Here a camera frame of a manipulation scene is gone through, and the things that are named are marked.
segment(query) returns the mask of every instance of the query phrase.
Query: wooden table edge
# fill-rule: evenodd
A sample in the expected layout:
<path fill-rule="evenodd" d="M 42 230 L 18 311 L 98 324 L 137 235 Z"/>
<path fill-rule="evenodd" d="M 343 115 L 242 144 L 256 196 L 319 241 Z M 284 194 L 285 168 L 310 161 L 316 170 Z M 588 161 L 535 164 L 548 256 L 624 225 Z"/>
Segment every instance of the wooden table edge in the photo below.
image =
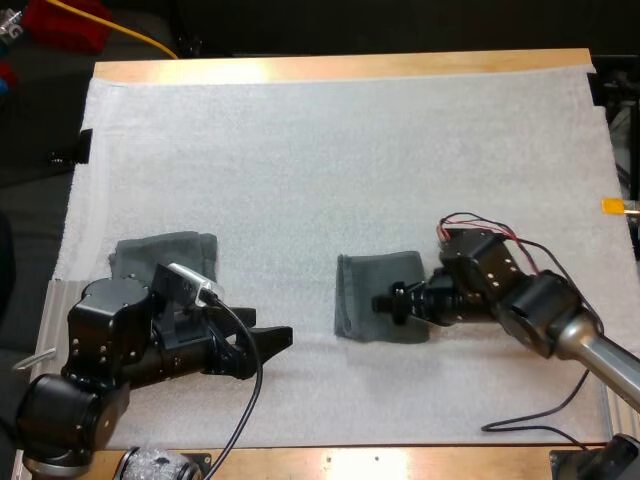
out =
<path fill-rule="evenodd" d="M 151 84 L 242 84 L 494 73 L 590 65 L 589 50 L 501 50 L 324 57 L 98 62 L 94 78 Z"/>

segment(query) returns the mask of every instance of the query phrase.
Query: yellow cable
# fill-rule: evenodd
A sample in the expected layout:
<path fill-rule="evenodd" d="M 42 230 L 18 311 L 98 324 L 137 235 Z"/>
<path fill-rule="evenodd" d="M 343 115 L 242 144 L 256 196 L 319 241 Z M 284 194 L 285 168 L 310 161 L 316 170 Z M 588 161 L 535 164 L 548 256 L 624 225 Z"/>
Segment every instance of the yellow cable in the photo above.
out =
<path fill-rule="evenodd" d="M 80 15 L 81 17 L 87 18 L 96 23 L 100 23 L 109 28 L 122 32 L 126 35 L 130 35 L 134 38 L 137 38 L 138 40 L 142 40 L 143 42 L 146 42 L 149 45 L 153 45 L 154 47 L 159 48 L 164 53 L 169 55 L 171 58 L 174 58 L 174 59 L 178 58 L 178 56 L 175 53 L 173 53 L 171 50 L 169 50 L 169 48 L 165 47 L 160 42 L 155 41 L 153 38 L 149 38 L 145 35 L 142 35 L 141 33 L 134 32 L 133 30 L 129 30 L 128 28 L 122 27 L 117 23 L 110 22 L 109 20 L 105 20 L 104 18 L 96 17 L 95 15 L 91 15 L 90 13 L 84 12 L 82 10 L 78 10 L 77 8 L 67 5 L 66 3 L 62 3 L 59 0 L 47 0 L 47 2 L 49 2 L 51 5 L 55 5 L 56 7 L 60 7 L 66 10 L 67 12 L 75 13 L 76 15 Z"/>

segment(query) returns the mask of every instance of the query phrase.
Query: red wire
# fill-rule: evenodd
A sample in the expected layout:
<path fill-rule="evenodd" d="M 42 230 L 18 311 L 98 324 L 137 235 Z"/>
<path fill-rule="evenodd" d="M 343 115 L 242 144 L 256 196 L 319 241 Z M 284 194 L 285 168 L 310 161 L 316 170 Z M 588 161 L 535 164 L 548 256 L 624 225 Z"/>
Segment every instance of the red wire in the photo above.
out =
<path fill-rule="evenodd" d="M 540 271 L 538 270 L 538 266 L 535 264 L 535 262 L 529 257 L 529 255 L 526 255 L 526 250 L 523 248 L 523 246 L 520 244 L 520 242 L 518 241 L 518 237 L 516 236 L 515 233 L 510 232 L 506 229 L 502 229 L 499 227 L 496 227 L 494 225 L 483 225 L 482 223 L 475 223 L 472 220 L 458 220 L 458 221 L 451 221 L 449 219 L 445 220 L 443 222 L 444 224 L 447 225 L 469 225 L 472 227 L 477 227 L 477 228 L 484 228 L 486 230 L 491 230 L 494 232 L 498 232 L 498 233 L 502 233 L 503 235 L 505 235 L 508 239 L 516 242 L 516 244 L 518 245 L 518 248 L 520 248 L 520 250 L 522 250 L 523 253 L 525 253 L 525 257 L 527 258 L 527 262 L 529 263 L 529 266 L 531 267 L 531 269 L 537 274 Z M 447 237 L 447 239 L 450 239 L 451 236 L 449 235 L 449 233 L 442 228 L 442 225 L 439 225 L 440 231 L 443 232 L 445 234 L 445 236 Z"/>
<path fill-rule="evenodd" d="M 452 222 L 451 220 L 445 220 L 444 223 L 448 225 L 470 225 L 472 227 L 484 228 L 486 230 L 492 230 L 494 232 L 502 233 L 503 235 L 506 235 L 508 238 L 512 240 L 515 238 L 515 235 L 513 235 L 511 232 L 508 232 L 502 228 L 495 227 L 495 226 L 482 225 L 480 223 L 475 223 L 471 220 L 458 220 L 454 222 Z"/>

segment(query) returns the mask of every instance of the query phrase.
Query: silver metal tube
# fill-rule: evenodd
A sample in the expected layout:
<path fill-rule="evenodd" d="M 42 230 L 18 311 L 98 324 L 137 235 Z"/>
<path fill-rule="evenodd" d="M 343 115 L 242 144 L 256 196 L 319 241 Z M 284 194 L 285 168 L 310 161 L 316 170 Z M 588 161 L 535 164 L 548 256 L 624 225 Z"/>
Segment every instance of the silver metal tube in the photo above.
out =
<path fill-rule="evenodd" d="M 640 359 L 600 334 L 586 315 L 572 320 L 557 342 L 558 358 L 578 360 L 640 412 Z"/>

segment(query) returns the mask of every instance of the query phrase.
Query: black cable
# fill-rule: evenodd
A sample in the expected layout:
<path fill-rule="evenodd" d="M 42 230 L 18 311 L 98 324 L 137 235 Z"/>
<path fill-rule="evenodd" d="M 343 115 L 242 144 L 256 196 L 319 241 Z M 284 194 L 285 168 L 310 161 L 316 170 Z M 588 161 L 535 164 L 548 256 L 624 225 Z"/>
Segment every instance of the black cable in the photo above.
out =
<path fill-rule="evenodd" d="M 231 434 L 229 441 L 227 442 L 225 447 L 222 449 L 222 452 L 220 452 L 220 454 L 218 455 L 218 458 L 216 458 L 215 462 L 213 462 L 213 464 L 211 465 L 211 470 L 209 470 L 209 473 L 207 473 L 207 475 L 204 477 L 203 480 L 210 480 L 213 477 L 213 475 L 215 475 L 215 473 L 218 471 L 222 463 L 225 461 L 225 459 L 231 452 L 231 449 L 235 446 L 236 441 L 240 437 L 240 434 L 244 430 L 244 427 L 247 424 L 247 421 L 249 420 L 251 413 L 253 412 L 253 408 L 255 407 L 256 402 L 258 401 L 258 396 L 260 395 L 260 389 L 262 388 L 262 360 L 260 360 L 260 352 L 258 350 L 258 346 L 256 345 L 256 341 L 253 338 L 253 335 L 251 334 L 251 332 L 249 331 L 249 328 L 247 328 L 247 326 L 242 322 L 242 320 L 240 320 L 240 318 L 233 312 L 233 310 L 231 310 L 222 300 L 220 300 L 217 297 L 216 297 L 214 306 L 218 306 L 222 308 L 227 313 L 227 315 L 233 318 L 233 320 L 235 320 L 235 322 L 238 324 L 238 327 L 240 327 L 240 329 L 242 330 L 242 333 L 244 333 L 244 335 L 247 337 L 247 341 L 249 342 L 249 346 L 251 347 L 251 351 L 256 360 L 256 383 L 255 383 L 255 386 L 253 387 L 253 392 L 251 393 L 251 397 L 247 402 L 247 406 L 244 409 L 244 413 L 240 417 L 240 421 L 238 422 L 238 425 L 236 426 L 235 430 Z"/>
<path fill-rule="evenodd" d="M 534 413 L 532 415 L 525 415 L 522 417 L 510 418 L 507 420 L 500 420 L 499 422 L 488 423 L 480 427 L 480 430 L 482 430 L 483 432 L 489 432 L 489 433 L 520 432 L 520 431 L 526 431 L 526 430 L 546 430 L 566 438 L 574 445 L 580 447 L 582 450 L 588 450 L 587 447 L 582 442 L 579 442 L 568 433 L 565 433 L 558 428 L 550 427 L 548 425 L 525 425 L 522 427 L 504 427 L 503 426 L 503 425 L 512 425 L 514 423 L 526 422 L 529 420 L 536 420 L 539 418 L 548 417 L 549 415 L 553 415 L 554 413 L 559 412 L 564 407 L 569 405 L 569 403 L 571 403 L 571 401 L 575 398 L 575 396 L 580 392 L 588 376 L 589 376 L 589 370 L 585 370 L 585 372 L 582 374 L 582 377 L 580 377 L 580 380 L 578 381 L 576 386 L 573 388 L 569 396 L 565 398 L 564 401 L 557 407 L 551 408 L 549 410 L 545 410 L 544 412 Z"/>

